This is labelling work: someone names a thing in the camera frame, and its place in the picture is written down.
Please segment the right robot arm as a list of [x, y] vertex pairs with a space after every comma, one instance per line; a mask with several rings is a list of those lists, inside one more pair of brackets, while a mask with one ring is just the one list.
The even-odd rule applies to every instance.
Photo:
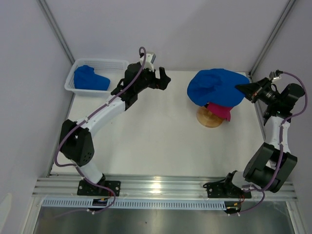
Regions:
[[243, 195], [252, 191], [270, 191], [276, 193], [297, 164], [297, 157], [288, 147], [288, 129], [296, 102], [307, 97], [302, 82], [288, 84], [282, 92], [271, 88], [273, 79], [262, 80], [245, 85], [237, 85], [245, 98], [252, 103], [258, 100], [267, 105], [263, 114], [264, 125], [271, 127], [271, 134], [248, 162], [242, 178], [238, 172], [229, 173], [222, 185], [223, 193], [228, 197]]

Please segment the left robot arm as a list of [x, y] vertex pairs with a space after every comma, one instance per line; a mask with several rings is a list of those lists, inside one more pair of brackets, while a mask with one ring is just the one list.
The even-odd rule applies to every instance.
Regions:
[[105, 175], [97, 168], [92, 158], [95, 154], [93, 138], [112, 119], [128, 110], [146, 88], [165, 90], [171, 82], [163, 67], [160, 77], [155, 70], [143, 68], [140, 62], [128, 65], [124, 77], [110, 93], [105, 103], [86, 117], [62, 124], [58, 151], [76, 168], [86, 180], [88, 189], [94, 195], [105, 191]]

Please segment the blue cap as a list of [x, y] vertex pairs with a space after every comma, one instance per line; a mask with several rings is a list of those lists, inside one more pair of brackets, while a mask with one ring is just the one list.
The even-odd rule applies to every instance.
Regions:
[[224, 107], [235, 107], [245, 97], [236, 86], [249, 83], [244, 75], [226, 69], [201, 70], [190, 81], [187, 95], [198, 106], [211, 102]]
[[76, 89], [107, 91], [110, 79], [95, 73], [93, 67], [83, 65], [74, 71], [74, 86]]

